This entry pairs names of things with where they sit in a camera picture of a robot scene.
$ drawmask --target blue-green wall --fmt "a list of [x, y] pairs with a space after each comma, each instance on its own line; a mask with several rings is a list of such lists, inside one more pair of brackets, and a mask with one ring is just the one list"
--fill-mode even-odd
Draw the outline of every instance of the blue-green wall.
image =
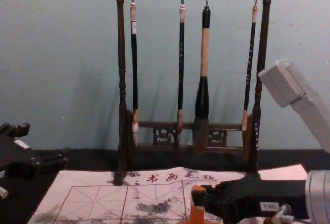
[[[116, 148], [118, 63], [116, 0], [0, 0], [0, 121], [29, 122], [36, 149]], [[176, 120], [180, 0], [136, 0], [139, 114]], [[125, 7], [127, 105], [131, 100], [129, 3]], [[186, 0], [184, 121], [193, 121], [199, 81], [201, 12]], [[210, 0], [210, 121], [242, 119], [252, 0]], [[262, 3], [250, 94], [253, 105]], [[291, 58], [330, 102], [328, 0], [274, 0], [266, 67]], [[319, 148], [290, 107], [263, 91], [260, 147]], [[184, 133], [184, 140], [191, 141]], [[151, 142], [151, 132], [141, 132]], [[241, 144], [240, 133], [228, 143]]]

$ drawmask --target black table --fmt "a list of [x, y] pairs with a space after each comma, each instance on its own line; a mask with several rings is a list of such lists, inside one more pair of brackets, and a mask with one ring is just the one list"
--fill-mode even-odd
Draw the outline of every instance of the black table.
[[[41, 155], [53, 151], [38, 151]], [[81, 149], [68, 153], [67, 170], [85, 171], [114, 171], [117, 167], [117, 151]], [[329, 170], [330, 155], [322, 150], [261, 150], [259, 168], [302, 164], [306, 171]], [[182, 155], [178, 161], [173, 154], [164, 152], [138, 153], [134, 156], [132, 170], [156, 170], [172, 167], [187, 167], [196, 170], [209, 171], [242, 171], [242, 155], [204, 154]], [[51, 186], [56, 174], [42, 175], [35, 181], [18, 178], [1, 182], [1, 186], [9, 191], [7, 199], [0, 201], [1, 224], [27, 223], [47, 190]]]

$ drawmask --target label sticker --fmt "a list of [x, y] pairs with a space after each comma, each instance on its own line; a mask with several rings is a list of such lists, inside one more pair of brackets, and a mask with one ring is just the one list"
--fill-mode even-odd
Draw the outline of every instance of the label sticker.
[[19, 146], [21, 146], [24, 149], [29, 148], [29, 146], [27, 144], [25, 144], [24, 142], [22, 142], [21, 140], [16, 140], [15, 143]]
[[260, 202], [260, 207], [262, 211], [279, 211], [278, 202]]
[[132, 34], [136, 34], [136, 21], [132, 21]]

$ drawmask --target teal wall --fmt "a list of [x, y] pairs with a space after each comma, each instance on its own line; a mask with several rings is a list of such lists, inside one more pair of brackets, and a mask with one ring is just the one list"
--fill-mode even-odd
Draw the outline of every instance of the teal wall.
[[[116, 0], [0, 0], [0, 121], [29, 122], [36, 149], [118, 144]], [[136, 0], [139, 114], [175, 121], [180, 0]], [[132, 107], [129, 3], [124, 3], [127, 105]], [[193, 121], [205, 0], [186, 0], [184, 121]], [[210, 0], [210, 121], [242, 119], [252, 0]], [[262, 3], [256, 30], [258, 48]], [[290, 58], [330, 102], [328, 0], [274, 0], [266, 67]], [[256, 77], [255, 50], [250, 110]], [[260, 147], [319, 148], [303, 121], [263, 91]], [[184, 141], [191, 142], [189, 132]], [[151, 132], [140, 139], [151, 142]], [[240, 133], [228, 143], [241, 144]]]

